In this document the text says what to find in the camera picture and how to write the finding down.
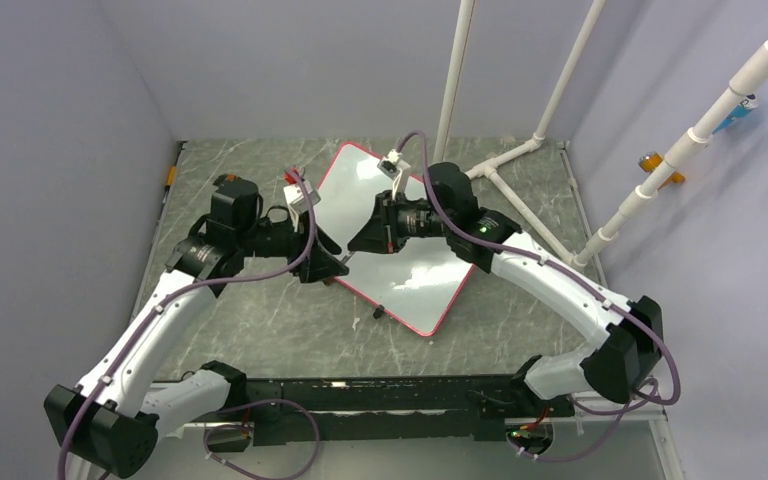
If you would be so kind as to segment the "whiteboard marker white barrel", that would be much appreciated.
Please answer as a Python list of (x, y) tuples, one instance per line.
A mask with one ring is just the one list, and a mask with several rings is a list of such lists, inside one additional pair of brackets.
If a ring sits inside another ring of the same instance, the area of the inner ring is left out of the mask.
[(353, 251), (347, 252), (343, 257), (341, 257), (340, 262), (344, 264), (348, 263), (348, 261), (354, 256), (355, 253), (356, 252)]

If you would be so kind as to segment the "red framed whiteboard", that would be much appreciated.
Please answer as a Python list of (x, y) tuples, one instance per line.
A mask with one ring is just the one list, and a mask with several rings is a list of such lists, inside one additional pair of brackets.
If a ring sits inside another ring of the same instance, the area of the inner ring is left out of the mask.
[[(379, 157), (352, 143), (340, 145), (318, 185), (317, 223), (342, 249), (371, 216), (374, 196), (391, 186)], [(397, 254), (358, 252), (338, 281), (381, 307), (419, 336), (433, 335), (474, 266), (458, 259), (442, 238), (410, 240)]]

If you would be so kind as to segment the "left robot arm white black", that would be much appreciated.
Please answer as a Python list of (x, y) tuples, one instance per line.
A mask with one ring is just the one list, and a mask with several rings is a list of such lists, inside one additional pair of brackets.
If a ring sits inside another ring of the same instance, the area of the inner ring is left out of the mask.
[(303, 283), (347, 273), (339, 246), (318, 231), (316, 187), (292, 169), (286, 180), (286, 218), (273, 221), (255, 183), (219, 176), (208, 212), (175, 246), (137, 318), (74, 386), (50, 391), (44, 409), (60, 444), (58, 478), (66, 477), (70, 457), (130, 477), (184, 424), (210, 413), (232, 420), (253, 407), (246, 375), (219, 361), (162, 390), (152, 383), (188, 326), (227, 285), (242, 281), (247, 259), (283, 258)]

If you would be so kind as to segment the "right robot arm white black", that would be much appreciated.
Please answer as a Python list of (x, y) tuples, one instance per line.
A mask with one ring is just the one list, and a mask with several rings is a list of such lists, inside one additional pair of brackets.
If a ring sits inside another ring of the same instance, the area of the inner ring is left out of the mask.
[(585, 346), (568, 354), (536, 355), (514, 374), (511, 401), (534, 415), (562, 395), (594, 391), (616, 404), (636, 396), (662, 357), (660, 308), (631, 301), (569, 269), (503, 213), (479, 205), (468, 176), (450, 162), (434, 164), (426, 196), (405, 194), (409, 166), (381, 160), (392, 181), (378, 193), (370, 219), (349, 241), (352, 252), (396, 254), (411, 238), (442, 238), (460, 260), (520, 287), (570, 323)]

